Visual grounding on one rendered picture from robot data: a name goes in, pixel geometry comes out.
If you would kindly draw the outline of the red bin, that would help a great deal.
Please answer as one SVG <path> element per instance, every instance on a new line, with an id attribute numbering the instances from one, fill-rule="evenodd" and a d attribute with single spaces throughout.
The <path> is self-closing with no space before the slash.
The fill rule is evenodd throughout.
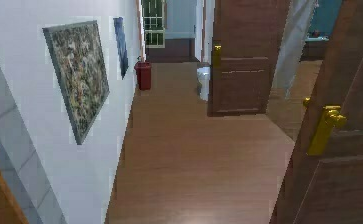
<path id="1" fill-rule="evenodd" d="M 137 62 L 135 65 L 137 81 L 140 90 L 151 89 L 151 64 L 149 62 Z"/>

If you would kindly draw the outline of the brown room door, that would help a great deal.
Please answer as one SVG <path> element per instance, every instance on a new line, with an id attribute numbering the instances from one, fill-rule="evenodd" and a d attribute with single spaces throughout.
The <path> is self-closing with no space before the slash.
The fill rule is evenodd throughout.
<path id="1" fill-rule="evenodd" d="M 291 0 L 215 0 L 208 114 L 264 114 Z"/>
<path id="2" fill-rule="evenodd" d="M 347 118 L 307 154 L 322 108 Z M 363 0 L 343 0 L 269 224 L 363 224 Z"/>

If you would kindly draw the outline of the blue framed picture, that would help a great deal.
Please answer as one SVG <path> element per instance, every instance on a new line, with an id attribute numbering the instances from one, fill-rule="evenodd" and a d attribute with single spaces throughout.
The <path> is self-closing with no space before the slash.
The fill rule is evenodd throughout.
<path id="1" fill-rule="evenodd" d="M 129 68 L 129 62 L 127 55 L 125 32 L 123 27 L 123 18 L 122 17 L 114 18 L 113 22 L 114 22 L 114 30 L 117 42 L 117 52 L 120 61 L 121 77 L 124 78 Z"/>

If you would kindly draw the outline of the green barred window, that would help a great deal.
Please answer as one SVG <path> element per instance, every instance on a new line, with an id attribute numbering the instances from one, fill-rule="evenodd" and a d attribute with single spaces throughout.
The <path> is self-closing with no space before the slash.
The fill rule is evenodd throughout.
<path id="1" fill-rule="evenodd" d="M 145 45 L 147 48 L 165 47 L 166 0 L 142 0 Z"/>

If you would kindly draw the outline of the mottled green framed picture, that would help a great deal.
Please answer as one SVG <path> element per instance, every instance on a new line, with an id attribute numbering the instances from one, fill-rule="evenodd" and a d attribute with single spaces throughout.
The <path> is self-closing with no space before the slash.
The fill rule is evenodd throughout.
<path id="1" fill-rule="evenodd" d="M 85 141 L 109 93 L 96 20 L 43 28 L 77 145 Z"/>

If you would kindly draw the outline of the dark brown cabinet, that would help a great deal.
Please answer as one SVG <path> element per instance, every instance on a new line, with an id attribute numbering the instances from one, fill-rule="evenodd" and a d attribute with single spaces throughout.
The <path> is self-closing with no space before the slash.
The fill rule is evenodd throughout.
<path id="1" fill-rule="evenodd" d="M 307 38 L 302 50 L 301 61 L 323 60 L 328 42 L 327 38 Z"/>

